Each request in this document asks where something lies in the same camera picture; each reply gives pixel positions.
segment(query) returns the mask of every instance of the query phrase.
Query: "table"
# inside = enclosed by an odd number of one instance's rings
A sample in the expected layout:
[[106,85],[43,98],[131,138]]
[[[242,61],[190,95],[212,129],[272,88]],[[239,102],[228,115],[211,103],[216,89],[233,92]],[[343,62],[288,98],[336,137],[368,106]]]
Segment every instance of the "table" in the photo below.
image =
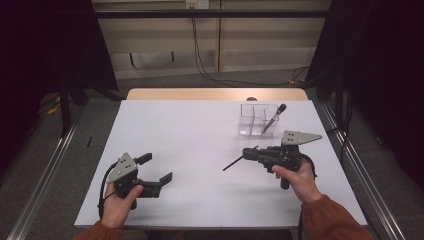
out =
[[[298,92],[298,97],[305,99],[302,91],[293,92]],[[193,98],[203,100],[157,100],[188,98],[189,92],[197,94],[193,94]],[[281,93],[289,91],[272,89],[269,92],[274,96],[284,96]],[[272,174],[266,173],[261,165],[242,161],[222,172],[226,165],[241,155],[244,147],[279,145],[286,129],[323,135],[319,141],[301,145],[300,151],[314,160],[320,190],[342,204],[360,224],[365,225],[362,211],[312,102],[284,100],[287,110],[273,137],[239,136],[235,130],[238,112],[240,104],[246,102],[224,99],[244,100],[252,96],[266,99],[271,94],[267,94],[266,89],[257,92],[255,89],[131,91],[128,99],[152,97],[155,100],[122,102],[75,225],[88,227],[98,219],[96,200],[100,181],[116,157],[128,151],[132,157],[153,153],[153,160],[139,167],[139,177],[142,176],[140,178],[143,180],[158,180],[170,171],[174,173],[174,179],[162,189],[160,198],[139,199],[138,208],[130,213],[126,227],[279,229],[296,226],[300,202],[293,191],[281,190],[279,182]],[[210,99],[208,97],[222,101],[204,100]],[[280,104],[281,100],[261,103]]]

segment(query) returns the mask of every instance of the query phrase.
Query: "person's right hand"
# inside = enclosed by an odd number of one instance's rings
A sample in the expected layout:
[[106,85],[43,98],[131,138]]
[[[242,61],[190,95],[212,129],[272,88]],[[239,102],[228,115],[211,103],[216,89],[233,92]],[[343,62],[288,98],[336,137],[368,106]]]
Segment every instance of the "person's right hand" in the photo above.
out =
[[315,184],[311,164],[305,159],[301,159],[301,164],[297,172],[290,171],[278,165],[274,165],[272,171],[275,172],[277,178],[282,177],[290,182],[293,191],[301,202],[311,203],[320,199],[322,194]]

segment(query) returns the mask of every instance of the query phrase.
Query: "gray carpet floor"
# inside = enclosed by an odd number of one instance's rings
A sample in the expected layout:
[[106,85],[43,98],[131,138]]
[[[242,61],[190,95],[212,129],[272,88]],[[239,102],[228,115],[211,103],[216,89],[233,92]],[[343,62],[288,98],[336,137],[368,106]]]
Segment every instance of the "gray carpet floor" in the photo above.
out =
[[[235,87],[294,87],[284,84],[292,79],[292,71],[249,71],[210,74],[214,79],[272,84],[260,86],[252,83],[226,82]],[[119,80],[120,91],[126,96],[137,87],[229,87],[220,82],[207,80],[200,74],[145,79]],[[85,106],[75,106],[71,102],[71,112],[82,111],[72,140],[54,172],[42,205],[25,239],[71,239],[83,230],[73,226],[84,200],[85,193],[100,160],[119,102],[111,101],[102,95],[87,90],[90,97]],[[315,89],[307,90],[314,101],[317,112],[326,129],[331,129],[318,102]],[[0,188],[0,239],[7,239],[11,229],[27,204],[34,188],[43,174],[59,142],[61,133],[60,111],[47,115],[39,114],[34,131],[22,147],[12,165],[2,179]],[[340,154],[340,143],[335,134],[330,135],[336,153]],[[377,189],[403,232],[405,239],[422,239],[424,236],[424,194],[399,168],[390,149],[376,141],[376,134],[366,119],[355,107],[350,123],[350,141],[356,148]],[[346,175],[360,202],[370,225],[367,227],[377,239],[390,239],[365,193],[356,173],[345,159]],[[137,230],[126,231],[126,239],[145,239],[144,233]]]

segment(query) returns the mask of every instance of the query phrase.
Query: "long sleeve shirt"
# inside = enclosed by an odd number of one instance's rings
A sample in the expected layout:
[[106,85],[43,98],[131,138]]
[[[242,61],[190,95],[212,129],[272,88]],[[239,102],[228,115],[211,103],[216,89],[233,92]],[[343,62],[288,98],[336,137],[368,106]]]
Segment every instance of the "long sleeve shirt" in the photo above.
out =
[[[373,239],[343,206],[326,195],[315,202],[302,204],[302,218],[308,240]],[[74,240],[121,240],[122,236],[122,229],[108,228],[98,221]],[[185,240],[184,235],[178,240]]]

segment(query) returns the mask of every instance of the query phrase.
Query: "person's right arm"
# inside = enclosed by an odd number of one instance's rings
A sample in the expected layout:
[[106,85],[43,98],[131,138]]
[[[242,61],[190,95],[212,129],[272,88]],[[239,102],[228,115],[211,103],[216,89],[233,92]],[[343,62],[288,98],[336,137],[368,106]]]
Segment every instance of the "person's right arm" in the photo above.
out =
[[314,239],[373,239],[340,204],[321,194],[315,184],[309,162],[302,159],[297,172],[273,166],[277,178],[289,180],[302,204],[303,227],[309,240]]

